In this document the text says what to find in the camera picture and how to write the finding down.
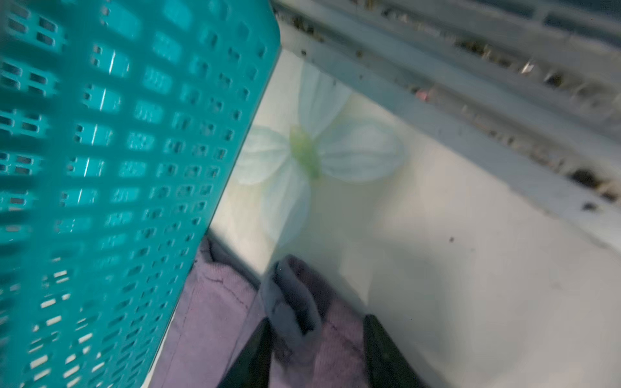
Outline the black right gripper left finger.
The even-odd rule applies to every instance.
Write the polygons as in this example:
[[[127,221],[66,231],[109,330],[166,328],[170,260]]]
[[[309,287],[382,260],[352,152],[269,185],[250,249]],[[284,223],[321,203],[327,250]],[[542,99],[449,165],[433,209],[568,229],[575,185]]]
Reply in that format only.
[[[218,388],[268,388],[273,353],[273,331],[267,318],[256,326]]]

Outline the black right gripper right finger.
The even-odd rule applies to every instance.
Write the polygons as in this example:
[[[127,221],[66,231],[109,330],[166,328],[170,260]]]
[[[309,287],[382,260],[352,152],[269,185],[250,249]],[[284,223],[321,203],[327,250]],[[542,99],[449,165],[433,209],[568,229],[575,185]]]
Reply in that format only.
[[[364,317],[363,336],[369,387],[427,387],[375,315]]]

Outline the purple trousers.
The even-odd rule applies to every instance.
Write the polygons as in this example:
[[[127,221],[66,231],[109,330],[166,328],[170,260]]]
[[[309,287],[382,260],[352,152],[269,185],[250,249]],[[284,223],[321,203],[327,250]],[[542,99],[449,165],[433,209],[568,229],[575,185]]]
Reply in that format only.
[[[262,279],[216,239],[202,240],[155,364],[153,387],[215,387],[267,320],[272,387],[366,387],[362,318],[303,260]]]

